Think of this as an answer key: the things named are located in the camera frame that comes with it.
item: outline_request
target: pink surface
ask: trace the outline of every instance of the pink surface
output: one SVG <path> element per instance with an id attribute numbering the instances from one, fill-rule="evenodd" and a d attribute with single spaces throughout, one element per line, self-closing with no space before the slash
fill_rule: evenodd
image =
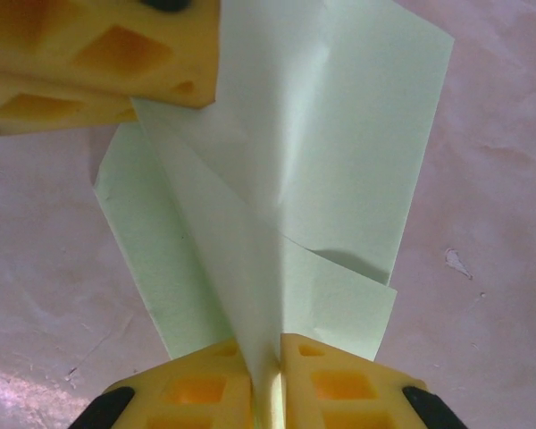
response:
<path id="1" fill-rule="evenodd" d="M 470 429 L 536 429 L 536 0 L 400 3 L 456 46 L 378 360 Z M 65 427 L 166 360 L 91 189 L 110 137 L 0 139 L 0 428 Z"/>

